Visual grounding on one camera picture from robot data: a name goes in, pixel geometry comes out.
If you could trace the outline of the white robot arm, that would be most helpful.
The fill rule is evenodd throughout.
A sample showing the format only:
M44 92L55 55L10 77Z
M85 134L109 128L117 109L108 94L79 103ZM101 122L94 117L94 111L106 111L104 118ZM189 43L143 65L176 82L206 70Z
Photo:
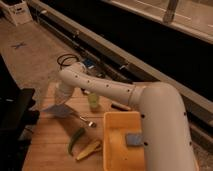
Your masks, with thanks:
M76 87L139 111L145 145L146 171L198 171L183 99L165 82L137 86L100 79L76 62L59 71L58 91L70 98Z

